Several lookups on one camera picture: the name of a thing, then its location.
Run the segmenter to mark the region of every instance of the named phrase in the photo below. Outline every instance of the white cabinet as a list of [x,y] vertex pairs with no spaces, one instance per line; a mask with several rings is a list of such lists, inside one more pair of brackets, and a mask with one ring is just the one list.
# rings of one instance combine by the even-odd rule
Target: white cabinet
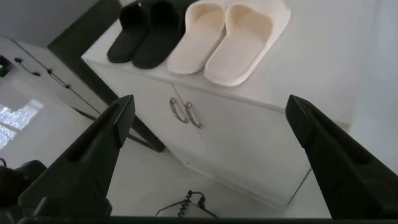
[[[170,73],[167,63],[150,70],[110,63],[106,53],[122,31],[118,21],[83,58],[116,93],[135,95],[140,118],[171,151],[193,155],[175,153],[184,164],[263,202],[287,205],[310,168],[285,119],[289,95],[311,101],[347,128],[367,62],[368,49],[363,46],[370,40],[376,8],[370,0],[289,3],[294,17],[285,35],[250,78],[234,88],[209,82],[203,71]],[[178,96],[180,106],[192,104],[189,124],[181,123],[170,110],[170,97]]]
[[175,86],[220,177],[273,204],[286,205],[310,166],[285,115],[203,91]]
[[[136,114],[186,166],[253,198],[286,206],[310,168],[281,112],[89,65],[119,96],[134,95]],[[189,122],[176,118],[171,98],[181,120]]]
[[206,147],[198,130],[188,122],[181,122],[172,111],[170,100],[175,99],[176,112],[182,120],[187,120],[172,84],[103,65],[91,67],[119,97],[134,95],[137,116],[183,163],[206,158]]

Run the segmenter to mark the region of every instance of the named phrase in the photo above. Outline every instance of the silver handle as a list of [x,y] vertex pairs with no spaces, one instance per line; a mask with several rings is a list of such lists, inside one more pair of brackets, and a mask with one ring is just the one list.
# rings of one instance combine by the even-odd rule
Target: silver handle
[[192,122],[192,124],[195,125],[199,129],[203,128],[202,123],[196,123],[196,121],[193,119],[193,116],[191,113],[192,103],[188,101],[184,106],[185,106],[185,111],[187,112],[187,115],[188,115],[188,119]]
[[185,124],[188,124],[188,119],[187,119],[187,118],[182,119],[182,118],[180,117],[180,115],[178,115],[177,109],[175,108],[175,103],[176,103],[176,102],[177,102],[177,100],[176,100],[174,97],[171,97],[169,103],[170,103],[170,107],[171,107],[171,109],[172,109],[172,111],[173,111],[174,116],[175,116],[179,121],[181,121],[181,122],[183,122],[183,123],[185,123]]

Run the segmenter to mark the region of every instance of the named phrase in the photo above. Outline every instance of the countertop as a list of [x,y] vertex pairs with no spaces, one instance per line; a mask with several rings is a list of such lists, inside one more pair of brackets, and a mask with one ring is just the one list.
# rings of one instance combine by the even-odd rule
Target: countertop
[[116,21],[83,59],[175,85],[284,111],[290,94],[311,101],[341,125],[351,122],[354,102],[368,59],[376,3],[372,0],[287,1],[292,18],[285,32],[241,85],[209,82],[203,70],[176,75],[164,62],[150,70],[108,62],[106,53],[121,31]]

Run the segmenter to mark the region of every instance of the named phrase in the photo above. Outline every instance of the white wall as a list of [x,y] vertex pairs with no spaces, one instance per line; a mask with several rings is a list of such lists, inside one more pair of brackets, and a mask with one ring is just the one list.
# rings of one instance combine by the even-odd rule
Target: white wall
[[368,72],[349,133],[398,174],[398,1],[378,6]]

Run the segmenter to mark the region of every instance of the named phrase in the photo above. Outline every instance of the cabinet door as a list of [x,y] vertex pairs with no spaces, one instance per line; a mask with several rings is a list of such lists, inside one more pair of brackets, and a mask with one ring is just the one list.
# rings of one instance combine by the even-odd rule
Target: cabinet door
[[[43,66],[41,66],[29,54],[23,51],[11,40],[0,37],[0,55],[6,57],[11,63],[13,63],[15,66],[19,67],[22,70],[39,73],[39,77],[34,76],[29,72],[26,72],[25,74],[32,75],[35,82],[42,85],[64,103],[93,116],[96,116],[98,114],[89,104],[87,104],[87,102],[82,100],[74,92],[59,85],[53,78],[50,77],[50,75],[47,73],[46,69],[44,69]],[[15,62],[15,58],[19,58],[22,60],[20,65]]]
[[183,163],[206,155],[198,130],[179,121],[171,110],[169,101],[175,98],[179,116],[187,118],[172,84],[89,63],[118,96],[134,95],[137,116]]
[[246,189],[265,202],[286,206],[310,165],[284,114],[175,86],[217,166],[218,178]]

